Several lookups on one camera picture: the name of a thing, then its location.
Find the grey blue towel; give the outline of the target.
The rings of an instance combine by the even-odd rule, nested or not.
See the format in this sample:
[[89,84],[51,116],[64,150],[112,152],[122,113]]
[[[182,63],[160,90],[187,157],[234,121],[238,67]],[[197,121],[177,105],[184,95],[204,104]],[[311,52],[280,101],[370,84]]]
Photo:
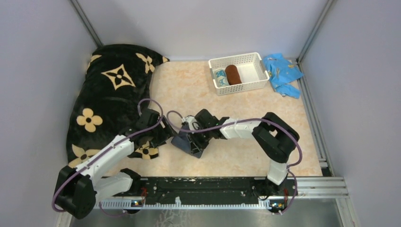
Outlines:
[[179,131],[178,135],[172,138],[171,144],[181,151],[185,152],[186,154],[190,155],[189,152],[191,149],[189,139],[187,138],[188,134],[188,132]]

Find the teal rabbit pattern towel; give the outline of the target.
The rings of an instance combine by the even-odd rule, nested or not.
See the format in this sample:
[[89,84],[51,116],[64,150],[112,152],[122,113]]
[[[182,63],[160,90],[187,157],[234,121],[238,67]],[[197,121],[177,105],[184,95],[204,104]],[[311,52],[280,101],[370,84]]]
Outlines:
[[217,69],[214,73],[216,76],[216,83],[218,87],[226,87],[229,86],[229,82],[227,80],[227,75],[224,69]]

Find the brown towel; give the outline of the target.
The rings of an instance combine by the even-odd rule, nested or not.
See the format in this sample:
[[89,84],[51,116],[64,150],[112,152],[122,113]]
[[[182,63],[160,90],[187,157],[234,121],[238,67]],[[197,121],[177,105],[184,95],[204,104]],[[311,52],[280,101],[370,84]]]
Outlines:
[[242,84],[239,71],[235,65],[228,65],[225,68],[225,73],[226,73],[226,77],[227,77],[227,81],[228,81],[229,85]]

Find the white plastic basket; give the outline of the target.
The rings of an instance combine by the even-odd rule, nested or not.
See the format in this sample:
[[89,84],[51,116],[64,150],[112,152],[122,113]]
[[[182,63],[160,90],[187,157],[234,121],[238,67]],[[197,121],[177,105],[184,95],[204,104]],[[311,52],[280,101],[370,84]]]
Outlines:
[[[214,58],[210,59],[208,64],[218,96],[261,89],[270,80],[263,60],[257,52]],[[224,86],[220,82],[220,77],[217,76],[217,73],[225,72],[226,67],[229,65],[236,66],[241,80],[240,84]]]

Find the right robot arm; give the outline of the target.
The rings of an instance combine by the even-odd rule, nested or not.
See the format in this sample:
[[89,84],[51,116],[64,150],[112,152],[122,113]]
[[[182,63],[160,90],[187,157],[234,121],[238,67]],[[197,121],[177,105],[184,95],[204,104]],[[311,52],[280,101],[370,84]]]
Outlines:
[[296,148],[299,134],[272,112],[261,119],[240,120],[230,117],[218,119],[208,110],[202,109],[195,116],[187,116],[182,128],[190,130],[184,134],[184,151],[196,158],[202,156],[211,139],[254,139],[270,158],[266,186],[257,195],[278,195],[285,188],[288,176],[288,159]]

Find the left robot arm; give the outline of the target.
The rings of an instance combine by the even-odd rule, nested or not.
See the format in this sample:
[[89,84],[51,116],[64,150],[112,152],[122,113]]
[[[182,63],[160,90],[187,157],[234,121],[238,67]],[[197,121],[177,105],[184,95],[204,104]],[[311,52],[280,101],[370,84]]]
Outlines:
[[65,166],[59,171],[52,197],[56,212],[67,212],[83,219],[104,199],[127,192],[140,193],[140,175],[128,168],[106,177],[105,174],[123,158],[151,160],[159,156],[158,146],[176,135],[163,111],[144,109],[139,120],[118,133],[102,150],[75,167]]

